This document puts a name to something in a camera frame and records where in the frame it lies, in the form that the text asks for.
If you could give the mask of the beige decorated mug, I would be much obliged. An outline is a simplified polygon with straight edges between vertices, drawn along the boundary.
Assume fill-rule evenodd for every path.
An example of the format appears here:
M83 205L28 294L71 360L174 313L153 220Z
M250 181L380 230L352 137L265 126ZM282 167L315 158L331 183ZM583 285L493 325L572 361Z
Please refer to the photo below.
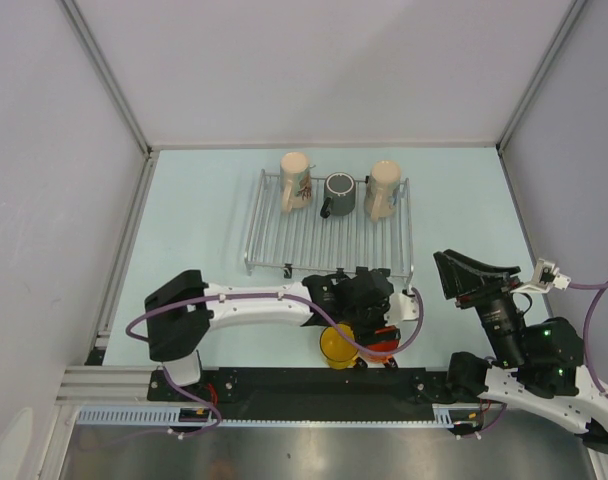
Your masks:
M310 161L302 152L289 152L280 161L281 212L290 213L312 201Z

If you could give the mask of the orange mug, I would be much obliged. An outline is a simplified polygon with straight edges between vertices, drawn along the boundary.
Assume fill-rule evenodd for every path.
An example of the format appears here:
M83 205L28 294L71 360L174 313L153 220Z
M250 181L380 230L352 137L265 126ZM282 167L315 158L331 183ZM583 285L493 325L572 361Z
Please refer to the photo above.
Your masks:
M369 350L375 352L387 352L385 356L373 356L371 354L365 354L364 359L373 364L381 364L386 369L395 370L398 368L398 363L394 356L390 354L390 351L395 350L399 347L401 339L400 330L395 326L388 326L364 334L360 337L362 345Z

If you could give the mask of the beige plain mug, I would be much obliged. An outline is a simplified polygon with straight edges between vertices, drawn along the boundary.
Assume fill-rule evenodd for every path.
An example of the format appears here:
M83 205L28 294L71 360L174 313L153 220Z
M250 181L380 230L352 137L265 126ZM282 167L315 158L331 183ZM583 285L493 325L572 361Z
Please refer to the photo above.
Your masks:
M392 216L401 188L401 168L391 160L376 162L366 182L364 209L372 223Z

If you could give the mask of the silver wire dish rack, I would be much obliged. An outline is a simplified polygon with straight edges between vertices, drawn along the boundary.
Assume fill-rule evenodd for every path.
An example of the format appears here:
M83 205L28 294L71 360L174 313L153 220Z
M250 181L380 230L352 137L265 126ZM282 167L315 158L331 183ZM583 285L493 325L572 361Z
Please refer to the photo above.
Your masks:
M244 263L273 268L290 279L296 273L352 275L361 267L384 269L409 282L414 273L410 184L399 189L395 213L372 222L364 210L366 182L356 182L357 203L346 216L320 216L324 179L312 180L312 203L291 213L280 211L280 177L262 171L245 242Z

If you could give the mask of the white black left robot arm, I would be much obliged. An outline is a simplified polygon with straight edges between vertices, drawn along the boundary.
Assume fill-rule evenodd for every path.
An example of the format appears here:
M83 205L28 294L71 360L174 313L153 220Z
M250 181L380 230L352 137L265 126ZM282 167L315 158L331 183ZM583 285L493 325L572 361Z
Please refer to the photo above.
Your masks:
M211 330L252 324L295 327L347 326L354 341L373 351L391 351L392 326L416 318L411 297L396 293L379 270L355 276L310 275L299 282L260 289L207 283L187 270L144 301L149 358L170 368L170 387L181 398L198 397L205 376L195 356Z

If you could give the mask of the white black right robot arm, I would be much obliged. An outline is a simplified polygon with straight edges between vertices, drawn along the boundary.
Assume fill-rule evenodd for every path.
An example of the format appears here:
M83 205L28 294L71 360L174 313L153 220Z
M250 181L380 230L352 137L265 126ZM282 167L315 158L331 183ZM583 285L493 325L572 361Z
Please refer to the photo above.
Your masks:
M532 278L454 250L434 253L443 293L473 309L494 353L491 361L468 352L451 356L445 388L457 401L473 396L536 414L608 455L608 386L589 364L586 331L564 317L528 325L514 298L573 287L552 261L537 261Z

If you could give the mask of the yellow mug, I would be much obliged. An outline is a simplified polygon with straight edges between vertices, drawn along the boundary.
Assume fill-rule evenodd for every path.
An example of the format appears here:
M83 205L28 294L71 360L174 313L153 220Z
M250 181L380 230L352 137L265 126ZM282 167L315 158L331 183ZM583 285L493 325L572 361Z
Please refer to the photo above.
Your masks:
M320 350L328 366L335 370L366 369L359 351L333 327L325 328L319 340Z

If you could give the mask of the dark green mug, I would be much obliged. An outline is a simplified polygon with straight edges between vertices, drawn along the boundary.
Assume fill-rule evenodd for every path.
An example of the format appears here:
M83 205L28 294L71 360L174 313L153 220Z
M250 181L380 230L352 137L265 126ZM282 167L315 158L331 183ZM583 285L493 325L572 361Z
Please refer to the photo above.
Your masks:
M356 181L351 175L336 172L325 179L321 218L347 216L354 210L355 204Z

